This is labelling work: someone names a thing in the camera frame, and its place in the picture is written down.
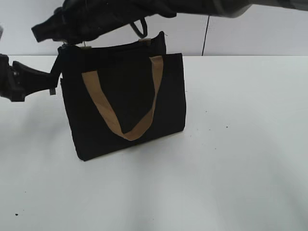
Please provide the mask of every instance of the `wall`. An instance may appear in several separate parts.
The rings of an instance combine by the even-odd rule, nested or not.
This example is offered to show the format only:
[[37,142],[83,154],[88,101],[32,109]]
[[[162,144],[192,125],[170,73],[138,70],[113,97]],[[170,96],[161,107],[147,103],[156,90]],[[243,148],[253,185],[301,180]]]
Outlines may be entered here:
[[[0,0],[0,24],[5,31],[0,53],[10,55],[56,54],[59,42],[37,43],[31,27],[45,21],[63,0]],[[205,55],[308,55],[308,12],[253,6],[235,18],[210,17]],[[163,30],[169,53],[201,55],[206,15],[179,14],[173,19],[147,18],[149,35]],[[129,26],[101,36],[91,46],[112,46],[136,41]]]

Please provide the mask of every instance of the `white surface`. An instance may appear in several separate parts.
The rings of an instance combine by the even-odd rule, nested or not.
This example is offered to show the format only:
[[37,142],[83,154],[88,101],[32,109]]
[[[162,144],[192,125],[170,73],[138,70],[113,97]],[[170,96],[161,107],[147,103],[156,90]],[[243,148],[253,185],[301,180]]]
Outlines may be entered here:
[[1,98],[0,230],[306,231],[307,63],[185,57],[185,131],[88,162],[60,93]]
[[307,21],[308,12],[257,5],[210,17],[205,55],[308,55]]
[[[0,53],[15,55],[56,55],[62,44],[51,40],[37,43],[31,27],[47,20],[64,0],[0,0],[0,25],[4,27]],[[158,15],[146,18],[149,36],[155,37],[163,30],[171,53],[201,55],[206,16],[179,14],[173,19]],[[130,26],[126,26],[87,43],[106,47],[135,42],[139,38]]]

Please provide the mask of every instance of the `black tote bag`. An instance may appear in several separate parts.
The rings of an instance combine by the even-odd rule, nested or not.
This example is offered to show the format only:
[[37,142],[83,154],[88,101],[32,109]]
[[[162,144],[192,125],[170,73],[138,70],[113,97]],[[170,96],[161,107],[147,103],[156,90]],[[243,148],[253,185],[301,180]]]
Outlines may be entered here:
[[183,131],[182,55],[166,55],[162,37],[61,52],[64,104],[81,160]]

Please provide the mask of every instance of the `strap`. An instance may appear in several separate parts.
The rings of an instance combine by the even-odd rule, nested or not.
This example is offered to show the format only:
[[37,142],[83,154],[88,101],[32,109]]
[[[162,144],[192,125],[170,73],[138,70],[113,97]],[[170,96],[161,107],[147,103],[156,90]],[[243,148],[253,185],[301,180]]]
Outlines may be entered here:
[[112,109],[106,95],[102,91],[97,71],[82,74],[86,88],[109,129],[114,134],[129,141],[139,139],[150,128],[153,122],[157,95],[163,77],[164,61],[162,56],[152,57],[150,60],[152,62],[152,77],[155,90],[153,105],[150,111],[139,121],[139,123],[130,132],[125,134],[122,132],[122,128],[116,113]]
[[284,8],[295,9],[295,6],[292,4],[291,0],[277,0],[277,1]]
[[62,55],[59,52],[59,54],[56,58],[56,61],[54,62],[52,69],[51,69],[51,72],[50,72],[50,74],[52,74],[53,85],[55,86],[55,87],[49,89],[50,95],[56,94],[55,88],[58,86],[59,77],[60,77],[60,74],[62,73],[62,65],[63,65]]
[[141,25],[142,25],[142,29],[143,29],[143,33],[141,33],[141,31],[138,29],[138,27],[136,26],[135,23],[131,23],[130,26],[131,28],[133,28],[133,30],[135,31],[135,33],[140,37],[140,38],[145,38],[148,36],[148,25],[145,21],[145,19],[140,19]]

